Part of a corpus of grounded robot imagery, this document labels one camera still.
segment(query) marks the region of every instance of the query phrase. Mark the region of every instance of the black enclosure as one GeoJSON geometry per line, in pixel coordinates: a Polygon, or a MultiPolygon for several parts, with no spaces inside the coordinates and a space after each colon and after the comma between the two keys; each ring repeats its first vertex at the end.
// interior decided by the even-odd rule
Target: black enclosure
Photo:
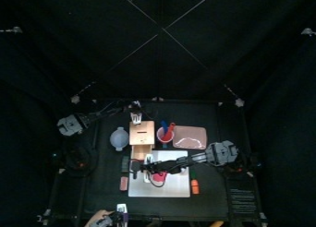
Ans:
{"type": "Polygon", "coordinates": [[[315,13],[316,0],[0,0],[0,226],[37,226],[56,122],[112,98],[242,100],[269,226],[315,226],[315,13]]]}

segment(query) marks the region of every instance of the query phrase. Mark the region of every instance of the cardboard box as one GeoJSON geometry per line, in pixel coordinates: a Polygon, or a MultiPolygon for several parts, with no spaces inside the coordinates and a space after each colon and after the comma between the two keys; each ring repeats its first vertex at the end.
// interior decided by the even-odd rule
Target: cardboard box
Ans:
{"type": "Polygon", "coordinates": [[[154,122],[142,121],[141,125],[130,123],[130,145],[133,146],[131,158],[145,160],[154,148],[154,122]]]}

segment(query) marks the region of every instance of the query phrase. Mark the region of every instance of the person's hand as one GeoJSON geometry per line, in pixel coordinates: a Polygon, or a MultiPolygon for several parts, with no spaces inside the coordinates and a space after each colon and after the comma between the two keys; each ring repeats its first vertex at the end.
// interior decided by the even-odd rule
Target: person's hand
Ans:
{"type": "Polygon", "coordinates": [[[88,227],[88,225],[95,221],[95,220],[99,220],[99,219],[103,219],[104,216],[108,216],[114,211],[107,211],[104,209],[100,209],[95,214],[94,216],[91,217],[91,219],[88,220],[87,224],[86,224],[86,227],[88,227]]]}

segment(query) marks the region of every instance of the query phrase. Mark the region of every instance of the black wall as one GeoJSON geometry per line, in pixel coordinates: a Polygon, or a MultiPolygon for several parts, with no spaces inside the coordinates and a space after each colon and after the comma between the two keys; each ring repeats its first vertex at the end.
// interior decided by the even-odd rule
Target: black wall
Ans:
{"type": "MultiPolygon", "coordinates": [[[[71,96],[87,83],[103,77],[102,83],[83,95],[86,100],[112,95],[234,100],[224,87],[228,84],[245,100],[252,149],[260,153],[262,160],[261,203],[270,224],[313,226],[316,36],[309,38],[300,35],[300,32],[305,27],[316,27],[315,0],[249,0],[253,2],[248,2],[249,4],[246,0],[225,0],[226,6],[221,6],[222,0],[217,0],[218,12],[214,11],[213,16],[217,16],[216,24],[222,24],[221,28],[214,24],[208,25],[208,28],[197,26],[198,22],[206,22],[201,17],[209,13],[209,9],[202,8],[201,15],[190,16],[185,24],[171,31],[181,40],[194,36],[185,42],[187,49],[205,46],[195,48],[193,52],[209,69],[202,68],[187,57],[182,48],[178,48],[179,45],[165,37],[161,42],[149,45],[135,58],[130,58],[131,61],[119,65],[121,71],[108,73],[103,69],[111,68],[134,49],[131,45],[139,46],[142,41],[134,42],[129,34],[123,35],[126,41],[121,43],[127,42],[122,44],[127,48],[111,48],[115,51],[108,51],[104,46],[102,50],[108,55],[103,58],[102,54],[95,55],[94,52],[94,43],[98,43],[99,38],[92,38],[94,42],[90,42],[87,25],[78,24],[80,17],[76,16],[74,22],[67,22],[62,16],[62,21],[70,24],[66,27],[58,22],[56,13],[67,8],[67,2],[44,0],[56,8],[51,6],[40,12],[44,2],[27,1],[29,0],[0,1],[0,29],[20,24],[24,27],[24,34],[0,33],[0,225],[21,226],[21,222],[32,221],[46,210],[52,182],[51,154],[60,148],[63,139],[55,124],[59,118],[76,110],[70,102],[71,96]],[[193,26],[194,30],[202,30],[200,35],[191,33],[193,26]],[[222,41],[205,38],[209,30],[214,30],[213,34],[218,34],[222,41]],[[87,47],[88,54],[76,51],[83,46],[87,47]],[[157,58],[157,49],[166,58],[157,58]],[[141,78],[135,83],[131,83],[131,75],[126,77],[125,74],[129,66],[133,66],[134,72],[139,72],[141,78]],[[171,72],[171,78],[162,75],[162,72],[171,72]],[[149,79],[146,74],[151,82],[142,87],[142,82],[149,79]],[[177,90],[169,90],[171,80],[179,76],[177,90]]],[[[178,6],[171,5],[165,9],[145,5],[142,7],[149,13],[162,13],[165,10],[178,15],[191,7],[190,1],[181,0],[177,2],[178,6]]],[[[100,6],[102,3],[88,11],[96,11],[100,6]]],[[[82,18],[96,27],[99,18],[95,17],[87,15],[82,18]]],[[[150,24],[147,28],[146,26],[143,25],[142,32],[150,37],[155,28],[150,24]]],[[[111,34],[104,37],[108,44],[111,37],[111,34]]]]}

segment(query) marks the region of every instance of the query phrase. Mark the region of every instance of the black table surface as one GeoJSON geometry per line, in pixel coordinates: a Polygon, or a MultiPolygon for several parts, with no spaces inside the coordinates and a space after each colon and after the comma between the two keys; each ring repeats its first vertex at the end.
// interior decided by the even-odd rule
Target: black table surface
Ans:
{"type": "MultiPolygon", "coordinates": [[[[233,103],[218,102],[145,102],[145,121],[154,121],[154,129],[161,121],[175,125],[206,128],[208,145],[229,140],[238,149],[248,151],[248,137],[242,109],[233,103]]],[[[121,162],[131,155],[129,145],[122,152],[115,151],[110,136],[119,126],[130,132],[129,113],[104,117],[99,121],[96,134],[98,166],[87,180],[84,214],[91,215],[99,209],[112,210],[118,203],[127,205],[130,220],[145,216],[159,216],[166,221],[216,221],[226,220],[229,212],[228,195],[222,174],[213,166],[194,166],[200,184],[200,194],[190,197],[129,197],[129,191],[119,191],[121,162]]],[[[162,145],[155,141],[155,149],[162,145]]],[[[201,149],[189,149],[189,155],[201,153],[201,149]]]]}

